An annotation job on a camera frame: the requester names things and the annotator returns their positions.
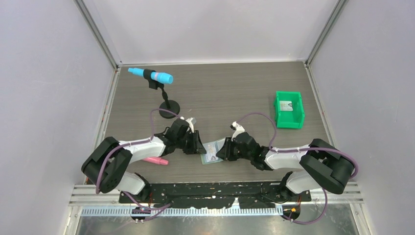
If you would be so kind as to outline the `mint green card holder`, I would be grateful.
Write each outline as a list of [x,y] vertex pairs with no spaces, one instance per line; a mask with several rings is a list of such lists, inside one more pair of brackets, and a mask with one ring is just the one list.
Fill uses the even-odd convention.
[[217,157],[216,155],[218,151],[223,147],[224,143],[224,138],[212,142],[203,143],[203,147],[206,150],[206,154],[201,154],[202,164],[207,165],[222,162],[223,159]]

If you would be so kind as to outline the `silver VIP card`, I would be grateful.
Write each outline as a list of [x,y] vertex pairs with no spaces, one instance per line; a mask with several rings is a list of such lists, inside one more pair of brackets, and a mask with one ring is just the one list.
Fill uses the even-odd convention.
[[281,100],[279,102],[279,108],[281,111],[286,111],[286,112],[292,112],[294,110],[292,101],[285,101],[285,100]]

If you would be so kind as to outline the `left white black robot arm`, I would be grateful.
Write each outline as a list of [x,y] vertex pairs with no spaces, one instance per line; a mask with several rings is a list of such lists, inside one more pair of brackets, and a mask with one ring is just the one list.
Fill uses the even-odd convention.
[[163,157],[181,149],[187,155],[205,154],[194,118],[178,118],[163,132],[136,141],[118,141],[106,137],[81,167],[97,192],[118,190],[131,195],[137,202],[146,202],[150,183],[138,173],[129,173],[128,166],[150,157]]

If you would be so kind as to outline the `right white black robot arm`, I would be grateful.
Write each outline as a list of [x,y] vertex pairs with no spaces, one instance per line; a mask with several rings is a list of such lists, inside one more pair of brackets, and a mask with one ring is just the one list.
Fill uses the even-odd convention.
[[245,159],[259,170],[288,169],[277,188],[286,201],[317,188],[342,194],[357,170],[350,157],[322,139],[313,139],[309,145],[295,148],[270,148],[243,132],[234,138],[225,138],[216,156],[229,162]]

